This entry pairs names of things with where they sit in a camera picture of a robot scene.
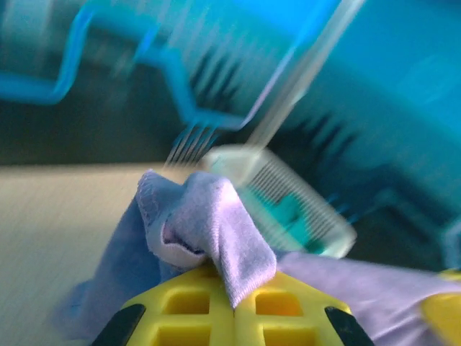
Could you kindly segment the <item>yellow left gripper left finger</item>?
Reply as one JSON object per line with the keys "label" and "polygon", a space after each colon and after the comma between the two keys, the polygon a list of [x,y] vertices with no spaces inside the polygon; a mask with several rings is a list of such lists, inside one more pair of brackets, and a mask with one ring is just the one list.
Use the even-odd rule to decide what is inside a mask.
{"label": "yellow left gripper left finger", "polygon": [[93,345],[234,344],[234,313],[214,268],[181,274],[128,300]]}

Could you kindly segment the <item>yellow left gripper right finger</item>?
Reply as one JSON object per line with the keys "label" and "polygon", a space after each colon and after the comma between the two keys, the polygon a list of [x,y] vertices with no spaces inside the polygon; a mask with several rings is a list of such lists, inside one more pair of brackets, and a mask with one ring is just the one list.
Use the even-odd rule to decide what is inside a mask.
{"label": "yellow left gripper right finger", "polygon": [[236,345],[373,345],[349,306],[289,275],[247,296],[234,312]]}

